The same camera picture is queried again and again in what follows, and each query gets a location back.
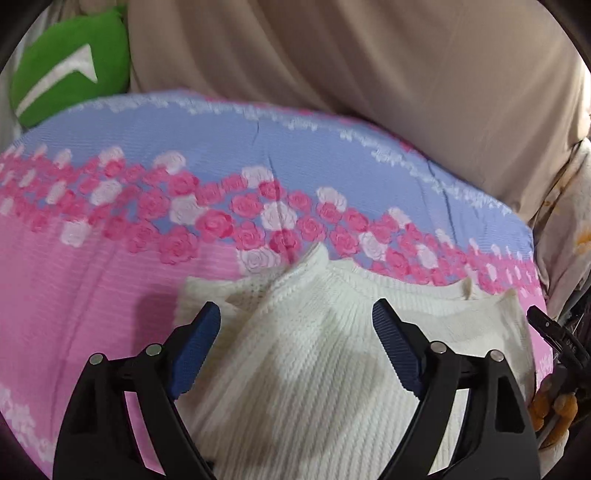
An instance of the floral bedsheet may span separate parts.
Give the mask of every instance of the floral bedsheet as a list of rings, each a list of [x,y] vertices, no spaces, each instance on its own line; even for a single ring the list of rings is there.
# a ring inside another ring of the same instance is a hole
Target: floral bedsheet
[[[0,412],[51,475],[89,355],[165,339],[187,276],[234,280],[319,241],[383,275],[469,275],[544,307],[531,231],[363,122],[187,92],[51,118],[0,157]],[[532,341],[541,378],[551,352]]]

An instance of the green plush toy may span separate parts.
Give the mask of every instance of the green plush toy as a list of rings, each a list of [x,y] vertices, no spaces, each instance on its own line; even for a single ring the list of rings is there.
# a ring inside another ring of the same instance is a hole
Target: green plush toy
[[[34,127],[85,100],[129,84],[129,41],[123,9],[76,17],[50,27],[25,50],[12,78],[10,102],[21,125]]]

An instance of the white knit sweater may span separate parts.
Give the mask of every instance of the white knit sweater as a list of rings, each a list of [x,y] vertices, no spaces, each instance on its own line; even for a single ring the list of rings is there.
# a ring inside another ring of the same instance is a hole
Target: white knit sweater
[[[400,318],[457,353],[505,353],[526,398],[534,361],[514,292],[469,279],[448,287],[386,278],[312,247],[288,271],[237,282],[189,278],[177,324],[216,302],[222,330],[193,389],[177,402],[222,480],[375,480],[418,404],[402,388],[372,325],[386,298]],[[449,464],[467,395],[458,392],[432,471]]]

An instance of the pink rose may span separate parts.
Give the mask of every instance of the pink rose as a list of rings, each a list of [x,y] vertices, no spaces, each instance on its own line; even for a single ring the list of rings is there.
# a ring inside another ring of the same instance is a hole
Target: pink rose
[[[356,209],[350,207],[347,208],[343,215],[345,223],[349,227],[349,230],[356,233],[366,232],[369,226],[369,220],[365,215],[359,213]]]
[[[234,229],[232,238],[238,250],[254,250],[265,245],[265,232],[252,222],[242,222]]]
[[[359,239],[351,235],[342,225],[337,225],[329,236],[336,252],[341,257],[350,257],[359,253]]]
[[[287,204],[294,210],[310,213],[312,200],[304,192],[296,190],[287,196]]]
[[[430,233],[425,233],[423,241],[425,242],[425,245],[429,247],[429,250],[431,252],[437,252],[437,250],[439,249],[439,242],[437,241],[434,235]]]
[[[312,215],[298,218],[295,226],[306,242],[322,242],[326,239],[326,228]]]
[[[259,184],[259,192],[263,197],[269,200],[281,200],[285,196],[285,188],[281,186],[279,180],[264,180]]]
[[[468,263],[468,257],[466,254],[460,250],[459,248],[455,248],[453,250],[453,258],[454,260],[459,263],[460,265],[466,265]]]
[[[339,223],[342,214],[336,209],[334,203],[319,203],[316,206],[316,212],[325,222],[336,225]]]
[[[105,175],[110,179],[116,177],[125,168],[125,160],[119,158],[118,160],[111,160],[105,166]]]
[[[82,195],[87,195],[90,192],[92,192],[95,188],[97,188],[99,185],[100,185],[100,180],[99,180],[98,176],[92,175],[92,176],[87,177],[84,180],[82,180],[82,182],[80,182],[80,185],[78,185],[78,191]]]
[[[111,240],[121,240],[125,236],[128,222],[121,215],[111,217],[107,220],[103,235]]]
[[[34,211],[35,206],[32,203],[28,203],[25,198],[17,197],[14,199],[14,214],[22,218],[23,221],[26,222]]]
[[[132,165],[123,172],[123,183],[135,183],[144,175],[146,169],[142,165]]]
[[[166,171],[166,167],[157,167],[146,173],[144,178],[142,178],[142,181],[152,187],[157,187],[160,183],[166,181],[168,177],[169,175]]]
[[[369,270],[374,273],[377,273],[378,275],[384,275],[386,277],[389,277],[390,275],[388,268],[382,262],[372,262],[371,267],[369,267]]]
[[[413,240],[411,239],[409,234],[403,233],[402,235],[398,235],[396,240],[398,242],[400,250],[407,257],[414,257],[417,255],[417,247],[415,247]]]
[[[447,285],[445,275],[443,274],[440,268],[432,268],[430,274],[431,282],[433,282],[433,285],[435,285],[436,287],[444,287],[445,285]]]
[[[58,210],[64,212],[74,203],[74,200],[76,200],[76,194],[71,190],[66,190],[57,202]]]
[[[49,195],[50,185],[47,183],[40,183],[37,191],[35,192],[35,200],[41,200]]]
[[[43,232],[49,225],[49,217],[51,212],[49,208],[43,208],[33,213],[31,220],[31,232]]]
[[[426,285],[429,283],[429,271],[421,265],[411,265],[410,274],[414,277],[415,283]]]
[[[402,253],[397,252],[392,248],[388,248],[386,250],[386,262],[392,267],[392,271],[396,278],[404,279],[404,277],[408,275],[408,260]]]
[[[208,210],[195,222],[195,228],[201,232],[201,238],[212,243],[218,238],[229,237],[233,230],[233,219],[221,210]]]
[[[116,207],[124,207],[132,200],[135,200],[139,197],[142,189],[139,188],[137,185],[129,185],[126,186],[120,194],[117,195],[115,199],[115,206]]]
[[[188,195],[193,193],[198,185],[199,179],[191,172],[183,170],[168,179],[168,193],[174,197]]]
[[[62,213],[66,216],[66,220],[74,222],[76,220],[82,220],[86,216],[86,205],[85,199],[74,199]]]
[[[417,226],[414,223],[408,223],[405,228],[410,238],[412,238],[416,242],[424,243],[423,234],[418,230]]]
[[[482,259],[480,258],[480,255],[476,255],[474,253],[474,250],[470,250],[470,252],[466,255],[466,259],[468,262],[468,265],[470,265],[472,267],[472,270],[478,270],[480,269],[480,266],[482,265]]]
[[[369,226],[369,231],[372,232],[375,239],[383,245],[388,245],[392,241],[391,228],[381,220],[372,222]]]
[[[480,285],[480,288],[485,292],[491,294],[495,293],[495,286],[493,285],[492,280],[487,274],[483,272],[478,272],[478,284]]]
[[[160,261],[169,265],[186,262],[197,257],[198,238],[185,227],[177,225],[160,237]]]
[[[137,215],[143,220],[154,220],[166,215],[169,206],[170,199],[164,196],[162,190],[151,189],[139,196]]]
[[[273,232],[269,247],[292,263],[297,258],[301,242],[294,230],[277,230]]]
[[[88,224],[95,226],[99,222],[105,220],[111,214],[112,205],[102,205],[92,210],[88,217]]]
[[[246,181],[246,178],[244,178],[242,175],[239,175],[238,173],[233,173],[232,175],[222,179],[222,188],[226,193],[241,192],[246,190],[247,187],[248,182]]]
[[[56,180],[65,180],[74,173],[72,165],[65,165],[62,168],[58,164],[53,164],[48,172],[50,177],[55,177]]]
[[[230,201],[230,210],[236,215],[244,218],[256,218],[262,212],[262,203],[259,202],[256,193],[247,193],[246,195],[236,195]]]
[[[144,252],[160,238],[158,229],[147,220],[133,223],[127,230],[127,250],[133,254]]]
[[[223,200],[223,192],[220,186],[212,181],[197,187],[195,190],[195,198],[197,199],[197,205],[214,205]]]
[[[99,159],[98,157],[91,158],[84,167],[82,167],[82,172],[84,173],[96,173],[99,169]]]
[[[400,225],[389,213],[384,213],[382,218],[376,223],[388,227],[392,232],[398,232],[400,230]]]
[[[445,277],[452,275],[452,268],[449,262],[447,261],[447,258],[438,257],[437,264],[439,265],[439,270],[441,271],[442,275],[444,275]]]

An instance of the metal screw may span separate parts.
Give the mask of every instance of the metal screw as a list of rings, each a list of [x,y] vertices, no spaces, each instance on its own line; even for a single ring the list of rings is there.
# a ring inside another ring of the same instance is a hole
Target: metal screw
[[[498,350],[491,350],[491,358],[495,362],[502,362],[505,359],[505,355],[503,355],[503,352]]]
[[[153,343],[152,345],[148,345],[148,348],[146,348],[146,354],[149,356],[159,355],[161,351],[162,351],[162,345],[159,345],[158,343]]]
[[[443,342],[433,342],[431,344],[431,350],[435,353],[445,353],[447,352],[447,345]]]
[[[101,363],[103,361],[104,356],[102,356],[101,353],[95,353],[94,355],[92,355],[88,361],[90,362],[91,365],[98,365],[99,363]]]

